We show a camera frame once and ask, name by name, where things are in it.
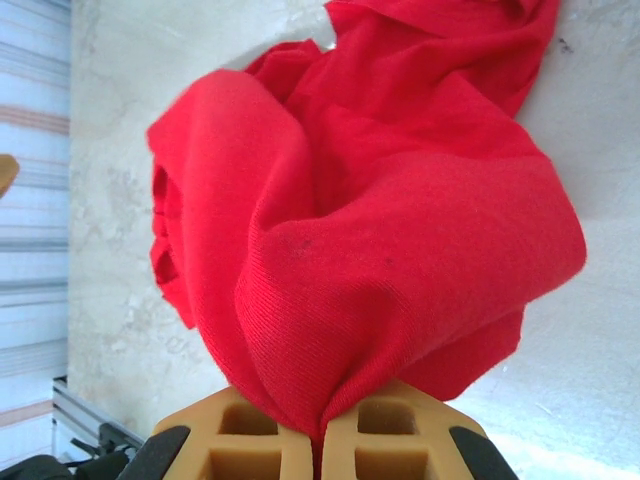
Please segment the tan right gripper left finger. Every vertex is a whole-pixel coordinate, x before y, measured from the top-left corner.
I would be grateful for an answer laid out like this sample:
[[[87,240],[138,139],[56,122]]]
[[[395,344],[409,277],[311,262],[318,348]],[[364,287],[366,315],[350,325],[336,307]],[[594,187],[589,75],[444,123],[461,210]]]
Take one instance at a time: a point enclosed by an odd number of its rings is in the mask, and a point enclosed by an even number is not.
[[[312,445],[228,387],[160,421],[119,477],[312,480]]]

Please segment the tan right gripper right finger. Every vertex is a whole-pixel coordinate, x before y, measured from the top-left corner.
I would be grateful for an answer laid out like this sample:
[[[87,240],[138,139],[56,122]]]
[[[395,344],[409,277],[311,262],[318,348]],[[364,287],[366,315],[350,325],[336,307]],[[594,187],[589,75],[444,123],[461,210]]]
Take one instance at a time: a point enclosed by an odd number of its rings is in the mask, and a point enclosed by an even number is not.
[[[328,423],[320,477],[518,479],[476,421],[399,381]]]

